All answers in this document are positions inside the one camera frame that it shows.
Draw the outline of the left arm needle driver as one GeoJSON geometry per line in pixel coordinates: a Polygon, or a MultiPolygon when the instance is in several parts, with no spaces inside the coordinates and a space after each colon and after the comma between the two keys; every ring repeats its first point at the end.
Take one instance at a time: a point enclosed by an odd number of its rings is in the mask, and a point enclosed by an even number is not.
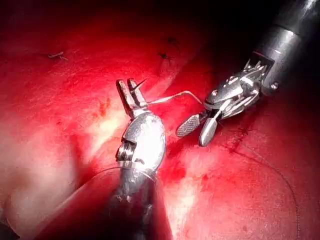
{"type": "Polygon", "coordinates": [[[164,158],[166,135],[162,120],[154,113],[142,113],[126,128],[116,154],[124,168],[155,172],[164,158]]]}

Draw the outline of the right arm needle driver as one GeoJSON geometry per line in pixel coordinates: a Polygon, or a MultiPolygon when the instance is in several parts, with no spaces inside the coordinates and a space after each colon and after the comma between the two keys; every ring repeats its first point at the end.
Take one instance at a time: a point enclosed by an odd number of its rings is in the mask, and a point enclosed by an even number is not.
{"type": "Polygon", "coordinates": [[[237,115],[254,105],[262,92],[262,83],[275,61],[253,52],[245,66],[209,93],[204,101],[207,111],[221,111],[221,118],[237,115]]]}

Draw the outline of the right arm needle driver jaw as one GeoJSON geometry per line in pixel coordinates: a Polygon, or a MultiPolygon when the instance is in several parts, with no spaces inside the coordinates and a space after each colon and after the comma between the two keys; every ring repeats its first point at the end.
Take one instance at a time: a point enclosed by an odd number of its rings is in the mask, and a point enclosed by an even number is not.
{"type": "Polygon", "coordinates": [[[201,147],[206,147],[214,138],[219,119],[220,119],[219,116],[218,117],[208,117],[204,121],[202,130],[201,130],[199,138],[198,138],[198,144],[201,147]]]}
{"type": "Polygon", "coordinates": [[[183,138],[190,133],[192,133],[195,129],[197,129],[201,124],[201,115],[195,114],[190,116],[187,120],[181,123],[177,130],[176,136],[179,138],[183,138]]]}

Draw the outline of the left arm needle driver jaw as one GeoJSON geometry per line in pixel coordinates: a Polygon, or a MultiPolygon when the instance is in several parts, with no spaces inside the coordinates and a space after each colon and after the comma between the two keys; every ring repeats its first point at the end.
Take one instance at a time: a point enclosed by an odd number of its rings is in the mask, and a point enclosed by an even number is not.
{"type": "Polygon", "coordinates": [[[130,95],[133,98],[133,106],[131,107],[133,111],[146,110],[148,108],[147,101],[145,100],[140,88],[146,80],[142,80],[139,83],[133,78],[127,80],[127,85],[129,88],[130,95]]]}
{"type": "Polygon", "coordinates": [[[128,116],[135,118],[134,110],[136,110],[136,102],[130,92],[129,85],[124,80],[118,79],[116,81],[116,88],[121,98],[124,110],[128,116]]]}

